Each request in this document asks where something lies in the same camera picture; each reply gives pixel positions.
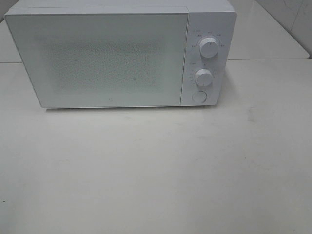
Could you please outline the round white door-release button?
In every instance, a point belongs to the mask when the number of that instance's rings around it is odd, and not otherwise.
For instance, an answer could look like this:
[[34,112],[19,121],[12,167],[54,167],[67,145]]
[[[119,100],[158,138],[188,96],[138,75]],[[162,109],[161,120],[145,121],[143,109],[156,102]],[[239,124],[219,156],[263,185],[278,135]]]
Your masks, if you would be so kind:
[[198,91],[192,95],[192,100],[196,103],[204,103],[207,99],[207,94],[203,91]]

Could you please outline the white dial knob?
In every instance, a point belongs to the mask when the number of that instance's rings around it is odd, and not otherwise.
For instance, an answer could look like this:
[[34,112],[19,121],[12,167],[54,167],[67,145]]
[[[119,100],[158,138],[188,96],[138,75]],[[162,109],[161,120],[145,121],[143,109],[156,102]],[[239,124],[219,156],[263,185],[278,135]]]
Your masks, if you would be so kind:
[[218,53],[219,42],[213,37],[205,37],[199,43],[199,51],[202,57],[212,58]]
[[206,87],[213,81],[213,74],[209,69],[200,69],[195,74],[195,82],[200,87]]

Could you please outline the white microwave door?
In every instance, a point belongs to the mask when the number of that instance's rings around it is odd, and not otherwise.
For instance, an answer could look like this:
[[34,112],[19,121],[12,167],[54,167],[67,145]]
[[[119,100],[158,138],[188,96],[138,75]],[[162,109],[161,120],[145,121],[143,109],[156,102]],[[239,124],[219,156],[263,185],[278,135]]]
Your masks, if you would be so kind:
[[187,14],[9,15],[44,108],[180,104]]

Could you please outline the white microwave oven body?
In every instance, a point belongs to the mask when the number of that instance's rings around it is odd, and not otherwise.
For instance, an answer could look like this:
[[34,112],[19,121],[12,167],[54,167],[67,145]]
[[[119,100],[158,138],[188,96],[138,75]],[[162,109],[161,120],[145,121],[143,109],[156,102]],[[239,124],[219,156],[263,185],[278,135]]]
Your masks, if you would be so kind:
[[[4,20],[7,24],[9,15],[134,14],[187,14],[181,97],[176,106],[216,105],[237,17],[226,0],[20,0],[8,10]],[[200,54],[199,43],[205,37],[213,37],[219,42],[218,53],[212,58]],[[195,82],[195,74],[200,69],[209,69],[213,74],[212,83],[206,87]],[[192,95],[198,91],[207,94],[204,103],[192,100]]]

